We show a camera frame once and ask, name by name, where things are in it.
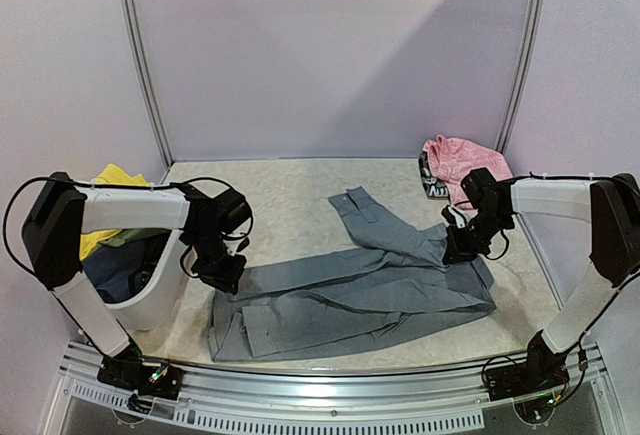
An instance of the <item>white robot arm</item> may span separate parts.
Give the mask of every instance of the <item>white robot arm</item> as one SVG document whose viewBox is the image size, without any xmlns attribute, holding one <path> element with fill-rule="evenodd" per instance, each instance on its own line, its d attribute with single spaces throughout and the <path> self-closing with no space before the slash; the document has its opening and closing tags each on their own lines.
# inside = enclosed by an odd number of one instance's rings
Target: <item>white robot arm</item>
<svg viewBox="0 0 640 435">
<path fill-rule="evenodd" d="M 591 224 L 592 248 L 586 274 L 560 313 L 529 342 L 522 365 L 492 368 L 485 383 L 492 399 L 546 389 L 567 379 L 564 367 L 576 347 L 629 275 L 640 266 L 640 192 L 633 176 L 518 177 L 497 182 L 487 169 L 472 171 L 462 182 L 477 215 L 460 222 L 445 208 L 445 263 L 472 260 L 490 252 L 491 238 L 515 227 L 516 213 L 535 213 Z"/>
<path fill-rule="evenodd" d="M 105 356 L 100 381 L 175 398 L 181 371 L 166 366 L 160 377 L 157 367 L 144 363 L 135 342 L 83 272 L 79 259 L 81 233 L 121 228 L 180 229 L 180 239 L 196 252 L 192 272 L 206 284 L 237 293 L 246 259 L 231 254 L 225 241 L 242 239 L 238 251 L 246 247 L 248 233 L 239 237 L 231 233 L 245 221 L 252 222 L 253 215 L 242 194 L 226 182 L 213 180 L 228 187 L 215 198 L 189 183 L 119 188 L 75 182 L 63 172 L 48 177 L 24 222 L 22 239 L 33 266 L 31 273 Z"/>
</svg>

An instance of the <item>speckled floor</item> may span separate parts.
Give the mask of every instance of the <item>speckled floor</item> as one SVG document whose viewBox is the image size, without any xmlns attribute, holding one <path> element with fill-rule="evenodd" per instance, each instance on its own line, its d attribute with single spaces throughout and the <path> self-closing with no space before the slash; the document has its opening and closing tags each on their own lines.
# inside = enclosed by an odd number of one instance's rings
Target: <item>speckled floor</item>
<svg viewBox="0 0 640 435">
<path fill-rule="evenodd" d="M 428 200 L 414 159 L 316 159 L 177 163 L 168 181 L 197 176 L 227 180 L 244 193 L 255 214 L 248 265 L 263 265 L 353 248 L 327 197 L 362 185 L 377 201 L 418 229 L 442 222 L 445 202 Z M 198 183 L 209 195 L 221 188 Z M 520 227 L 511 246 L 487 264 L 495 278 L 498 310 L 489 317 L 395 347 L 343 357 L 287 362 L 238 363 L 278 369 L 385 370 L 448 364 L 525 348 L 558 312 L 547 281 Z M 503 248 L 499 237 L 494 253 Z M 171 317 L 134 339 L 147 355 L 213 365 L 206 339 L 213 289 L 188 280 Z M 217 363 L 217 366 L 233 364 Z"/>
</svg>

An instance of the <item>pink towel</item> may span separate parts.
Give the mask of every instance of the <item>pink towel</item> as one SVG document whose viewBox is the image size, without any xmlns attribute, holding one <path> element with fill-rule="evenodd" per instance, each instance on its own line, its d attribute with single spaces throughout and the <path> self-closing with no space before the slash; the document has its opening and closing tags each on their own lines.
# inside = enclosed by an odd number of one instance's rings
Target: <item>pink towel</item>
<svg viewBox="0 0 640 435">
<path fill-rule="evenodd" d="M 496 180 L 511 178 L 511 170 L 502 154 L 460 138 L 427 140 L 425 152 L 429 154 L 431 174 L 442 180 L 449 189 L 451 204 L 468 202 L 460 183 L 475 168 L 487 167 Z"/>
</svg>

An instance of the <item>yellow cloth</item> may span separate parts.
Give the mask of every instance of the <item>yellow cloth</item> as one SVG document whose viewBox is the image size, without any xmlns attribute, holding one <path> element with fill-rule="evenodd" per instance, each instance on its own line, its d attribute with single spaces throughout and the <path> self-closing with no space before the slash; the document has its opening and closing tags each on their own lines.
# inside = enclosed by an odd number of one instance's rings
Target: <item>yellow cloth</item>
<svg viewBox="0 0 640 435">
<path fill-rule="evenodd" d="M 137 185 L 141 187 L 149 185 L 141 174 L 132 177 L 120 167 L 118 167 L 117 165 L 113 165 L 112 163 L 107 165 L 102 173 L 96 177 L 96 184 Z M 80 237 L 80 261 L 88 258 L 89 255 L 91 255 L 96 250 L 96 248 L 98 248 L 99 242 L 109 240 L 110 238 L 115 237 L 121 231 L 121 229 L 101 230 L 98 232 L 92 232 L 87 233 L 86 235 L 82 235 L 82 237 Z"/>
</svg>

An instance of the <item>fabric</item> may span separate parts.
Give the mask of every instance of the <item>fabric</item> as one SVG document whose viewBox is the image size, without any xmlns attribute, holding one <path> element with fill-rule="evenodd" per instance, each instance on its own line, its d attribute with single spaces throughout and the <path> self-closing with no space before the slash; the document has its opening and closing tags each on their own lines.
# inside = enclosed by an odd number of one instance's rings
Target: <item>fabric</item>
<svg viewBox="0 0 640 435">
<path fill-rule="evenodd" d="M 83 262 L 87 278 L 105 303 L 120 303 L 137 295 L 150 280 L 169 233 L 120 247 L 103 247 Z"/>
<path fill-rule="evenodd" d="M 393 346 L 495 310 L 478 258 L 445 267 L 444 225 L 418 231 L 362 188 L 331 197 L 364 248 L 253 267 L 215 292 L 214 361 L 290 360 Z"/>
<path fill-rule="evenodd" d="M 121 247 L 127 243 L 142 240 L 143 238 L 154 237 L 163 233 L 169 233 L 169 230 L 165 228 L 129 228 L 127 230 L 122 230 L 109 240 L 102 240 L 98 242 L 98 245 L 100 247 Z"/>
<path fill-rule="evenodd" d="M 435 142 L 427 140 L 423 150 L 429 157 L 432 175 L 447 185 L 452 205 L 468 202 L 460 183 L 471 170 L 486 167 L 496 180 L 513 176 L 501 153 L 468 140 L 438 135 Z"/>
<path fill-rule="evenodd" d="M 418 157 L 418 167 L 420 168 L 420 180 L 422 188 L 429 198 L 449 198 L 449 189 L 442 180 L 437 179 L 431 173 L 429 167 L 429 154 L 420 153 Z"/>
<path fill-rule="evenodd" d="M 132 177 L 112 163 L 106 166 L 102 173 L 95 178 L 95 181 L 98 185 L 149 185 L 141 174 Z M 80 237 L 80 261 L 89 257 L 98 248 L 98 243 L 109 240 L 118 233 L 120 230 L 99 230 L 83 234 Z"/>
</svg>

